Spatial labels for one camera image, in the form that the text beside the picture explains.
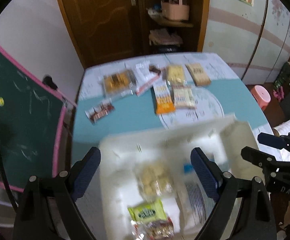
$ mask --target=storage box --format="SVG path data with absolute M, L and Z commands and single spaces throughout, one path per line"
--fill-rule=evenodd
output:
M 184 159 L 190 159 L 192 149 L 200 147 L 208 157 L 214 158 L 222 171 L 230 171 L 236 178 L 259 176 L 263 179 L 261 168 L 242 159 L 240 152 L 245 146 L 258 149 L 249 124 L 237 121 L 233 115 L 175 129 L 105 138 L 99 146 L 100 186 L 108 240 L 125 240 L 131 235 L 127 207 L 143 201 L 133 173 L 136 164 L 163 159 L 173 175 L 182 172 Z
M 162 1 L 163 16 L 169 20 L 188 21 L 189 5 L 184 5 L 183 0 L 178 0 L 178 1 L 179 1 L 179 4 L 172 3 L 172 0 L 169 0 L 169 2 Z

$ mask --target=silver bolt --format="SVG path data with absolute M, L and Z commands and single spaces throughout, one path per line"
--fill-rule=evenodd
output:
M 30 182 L 34 182 L 36 179 L 37 179 L 36 176 L 30 176 L 29 181 L 30 181 Z
M 260 177 L 258 177 L 258 176 L 256 176 L 254 179 L 255 179 L 255 181 L 258 182 L 258 183 L 261 183 L 261 182 L 262 182 L 262 179 L 261 179 Z
M 59 176 L 60 177 L 66 177 L 68 175 L 68 172 L 67 171 L 61 171 L 60 173 L 59 173 Z
M 223 175 L 227 179 L 229 179 L 232 176 L 232 174 L 230 172 L 228 172 L 228 171 L 224 172 Z

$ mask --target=chalkboard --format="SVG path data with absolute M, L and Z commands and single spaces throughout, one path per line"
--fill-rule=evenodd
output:
M 0 149 L 12 188 L 24 188 L 31 175 L 52 177 L 64 109 L 56 91 L 0 47 Z

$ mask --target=blue gripper pad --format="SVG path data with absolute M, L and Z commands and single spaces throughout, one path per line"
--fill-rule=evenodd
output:
M 286 147 L 286 142 L 284 141 L 282 137 L 277 137 L 275 135 L 268 134 L 268 133 L 261 132 L 257 136 L 257 140 L 260 144 L 273 147 L 276 149 L 280 149 L 280 150 Z
M 217 192 L 219 183 L 209 170 L 208 166 L 205 164 L 206 162 L 210 162 L 210 160 L 208 160 L 200 148 L 195 148 L 191 152 L 190 162 L 194 167 L 194 170 L 206 192 L 206 195 L 209 198 L 212 198 L 215 202 L 218 202 L 220 198 Z
M 100 150 L 92 147 L 85 157 L 74 164 L 70 170 L 72 187 L 71 197 L 74 202 L 83 197 L 88 185 L 93 178 L 101 160 Z

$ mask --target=plastic stool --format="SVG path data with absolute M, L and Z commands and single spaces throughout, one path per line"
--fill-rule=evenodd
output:
M 267 90 L 264 87 L 257 85 L 252 88 L 251 94 L 255 98 L 262 111 L 264 111 L 270 102 L 270 94 L 267 92 Z

